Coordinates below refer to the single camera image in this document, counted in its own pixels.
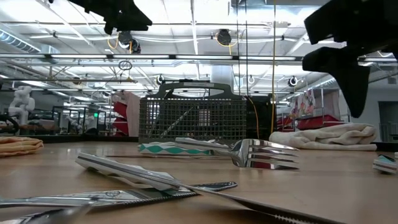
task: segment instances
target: wooden table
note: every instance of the wooden table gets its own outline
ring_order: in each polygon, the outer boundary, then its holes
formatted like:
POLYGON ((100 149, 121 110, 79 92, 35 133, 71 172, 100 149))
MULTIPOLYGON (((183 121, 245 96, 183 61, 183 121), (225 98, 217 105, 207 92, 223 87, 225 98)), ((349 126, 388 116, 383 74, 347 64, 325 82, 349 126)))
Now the wooden table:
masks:
MULTIPOLYGON (((67 194, 129 186, 85 172, 74 162, 80 151, 137 154, 130 142, 47 144, 40 154, 0 159, 0 196, 5 198, 67 194)), ((115 158, 166 171, 187 184, 235 181, 224 191, 271 205, 346 223, 397 223, 398 177, 372 170, 375 152, 300 151, 301 171, 240 169, 228 159, 115 158)), ((39 211, 0 210, 0 220, 39 211)), ((266 223, 267 217, 217 199, 197 196, 112 212, 87 215, 80 223, 266 223)))

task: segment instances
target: beige towel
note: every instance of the beige towel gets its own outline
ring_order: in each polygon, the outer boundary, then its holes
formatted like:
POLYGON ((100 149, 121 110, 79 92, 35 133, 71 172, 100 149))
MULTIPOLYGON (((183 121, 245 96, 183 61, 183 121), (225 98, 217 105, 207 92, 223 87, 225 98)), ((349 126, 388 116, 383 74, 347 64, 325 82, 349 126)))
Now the beige towel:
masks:
POLYGON ((291 133, 274 132, 269 140, 298 149, 375 151, 376 128, 370 124, 341 124, 291 133))
POLYGON ((0 137, 0 157, 36 153, 43 148, 43 141, 24 137, 0 137))

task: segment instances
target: orange cloth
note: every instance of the orange cloth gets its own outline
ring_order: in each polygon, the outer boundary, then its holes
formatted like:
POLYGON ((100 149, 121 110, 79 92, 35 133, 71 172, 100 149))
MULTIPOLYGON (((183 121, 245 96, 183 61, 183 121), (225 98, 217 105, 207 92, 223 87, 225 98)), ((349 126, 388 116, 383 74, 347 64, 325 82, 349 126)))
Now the orange cloth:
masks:
POLYGON ((36 153, 43 148, 43 141, 24 137, 0 137, 0 157, 36 153))

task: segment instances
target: fork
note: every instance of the fork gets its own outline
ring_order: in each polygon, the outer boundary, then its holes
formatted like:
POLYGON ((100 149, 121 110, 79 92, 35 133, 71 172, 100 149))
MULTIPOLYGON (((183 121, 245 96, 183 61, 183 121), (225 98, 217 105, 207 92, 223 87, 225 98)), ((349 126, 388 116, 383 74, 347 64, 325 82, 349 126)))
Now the fork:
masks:
POLYGON ((225 146, 209 146, 208 142, 201 144, 201 141, 186 140, 185 138, 176 138, 175 145, 182 150, 197 149, 204 151, 203 147, 206 147, 206 151, 210 151, 213 156, 229 156, 232 163, 238 167, 273 170, 299 169, 295 166, 298 162, 281 157, 298 157, 296 154, 282 151, 282 149, 299 151, 294 147, 259 139, 243 139, 236 142, 232 148, 226 149, 225 146))

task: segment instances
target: wire rack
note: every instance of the wire rack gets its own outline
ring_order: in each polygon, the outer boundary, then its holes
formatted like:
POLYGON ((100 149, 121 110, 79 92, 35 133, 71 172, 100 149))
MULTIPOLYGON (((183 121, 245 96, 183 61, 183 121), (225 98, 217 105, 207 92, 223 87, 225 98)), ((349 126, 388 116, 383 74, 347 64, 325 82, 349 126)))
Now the wire rack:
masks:
MULTIPOLYGON (((228 85, 202 83, 218 88, 228 85)), ((181 83, 163 84, 181 86, 181 83)), ((173 141, 176 137, 236 142, 246 137, 246 100, 232 93, 189 98, 160 92, 141 99, 139 142, 173 141)))

